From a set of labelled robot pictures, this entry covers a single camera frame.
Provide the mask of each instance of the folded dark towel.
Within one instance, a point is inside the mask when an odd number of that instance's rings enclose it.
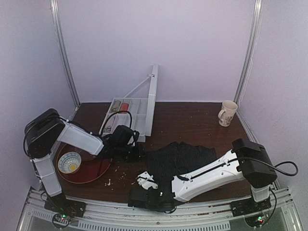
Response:
[[[184,142],[173,142],[146,154],[148,173],[153,175],[155,182],[170,180],[173,176],[194,171],[217,160],[214,148]]]

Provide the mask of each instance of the white wall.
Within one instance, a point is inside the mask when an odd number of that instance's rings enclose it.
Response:
[[[295,161],[291,188],[304,230],[308,229],[308,1],[264,1],[252,71],[240,112],[274,164]]]
[[[0,230],[14,231],[37,182],[22,149],[25,125],[50,107],[69,116],[74,104],[49,0],[2,0],[0,22]]]
[[[82,102],[123,97],[161,65],[158,101],[233,99],[254,0],[59,1]]]

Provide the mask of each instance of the white mug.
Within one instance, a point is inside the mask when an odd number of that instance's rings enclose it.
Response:
[[[218,122],[223,127],[228,127],[237,110],[237,104],[233,101],[226,100],[222,102],[221,111],[218,114]]]

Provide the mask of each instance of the patterned bowl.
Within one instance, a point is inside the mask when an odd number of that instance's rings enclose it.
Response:
[[[65,153],[60,157],[58,169],[65,174],[76,173],[81,164],[81,156],[75,152]]]

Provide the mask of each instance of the red plate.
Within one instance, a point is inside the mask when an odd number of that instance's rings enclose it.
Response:
[[[62,173],[59,171],[58,167],[57,170],[64,180],[74,184],[85,184],[98,179],[108,170],[112,162],[112,159],[96,158],[96,156],[90,155],[82,149],[66,144],[58,154],[57,166],[60,157],[68,152],[76,152],[81,156],[81,165],[79,170],[72,174]]]

